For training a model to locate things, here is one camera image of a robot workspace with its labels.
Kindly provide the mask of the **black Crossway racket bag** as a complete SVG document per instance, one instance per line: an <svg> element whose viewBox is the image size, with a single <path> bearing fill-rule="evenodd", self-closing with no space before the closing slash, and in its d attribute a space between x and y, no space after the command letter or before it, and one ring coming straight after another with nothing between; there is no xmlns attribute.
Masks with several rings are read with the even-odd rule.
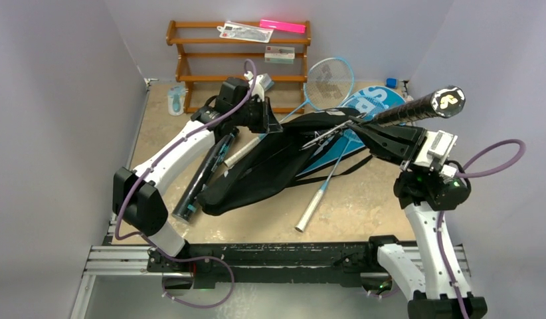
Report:
<svg viewBox="0 0 546 319"><path fill-rule="evenodd" d="M268 199L289 187L319 148L303 145L360 115L354 108L332 108L303 114L282 124L283 131L268 134L232 168L197 196L207 215L220 216L233 209Z"/></svg>

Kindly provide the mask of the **black shuttlecock tube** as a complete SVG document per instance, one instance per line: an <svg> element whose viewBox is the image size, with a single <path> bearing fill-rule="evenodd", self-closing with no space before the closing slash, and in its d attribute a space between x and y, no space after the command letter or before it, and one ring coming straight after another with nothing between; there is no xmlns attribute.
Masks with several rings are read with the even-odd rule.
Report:
<svg viewBox="0 0 546 319"><path fill-rule="evenodd" d="M232 146L239 129L234 128L228 135L222 137L206 154L199 165L193 178L188 184L184 194L178 201L171 216L189 224L197 211L197 196L206 188L208 182L216 172L217 168L224 162L228 150Z"/></svg>

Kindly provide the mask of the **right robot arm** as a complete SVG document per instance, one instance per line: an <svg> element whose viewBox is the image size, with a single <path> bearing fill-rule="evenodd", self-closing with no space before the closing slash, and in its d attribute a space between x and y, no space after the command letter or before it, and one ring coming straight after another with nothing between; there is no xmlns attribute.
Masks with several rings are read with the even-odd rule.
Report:
<svg viewBox="0 0 546 319"><path fill-rule="evenodd" d="M396 243L367 249L364 261L370 269L384 268L390 274L408 300L410 318L482 318L488 311L486 300L473 294L460 268L444 216L465 202L472 190L462 169L449 158L457 136L415 124L451 118L465 102L460 88L448 86L370 119L348 116L338 124L299 134L301 152L342 134L361 141L375 158L400 168L393 192L413 229L422 265L408 261Z"/></svg>

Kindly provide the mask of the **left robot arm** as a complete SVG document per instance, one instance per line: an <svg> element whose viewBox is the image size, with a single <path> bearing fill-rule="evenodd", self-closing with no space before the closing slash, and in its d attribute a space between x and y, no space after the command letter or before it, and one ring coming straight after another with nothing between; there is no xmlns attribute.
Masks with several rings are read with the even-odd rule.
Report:
<svg viewBox="0 0 546 319"><path fill-rule="evenodd" d="M115 238L145 238L165 254L163 262L174 272L189 265L187 240L168 221L162 196L195 159L214 148L239 126L263 132L270 105L257 76L230 77L219 94L191 115L183 129L161 150L133 169L121 167L114 174L112 209L116 215Z"/></svg>

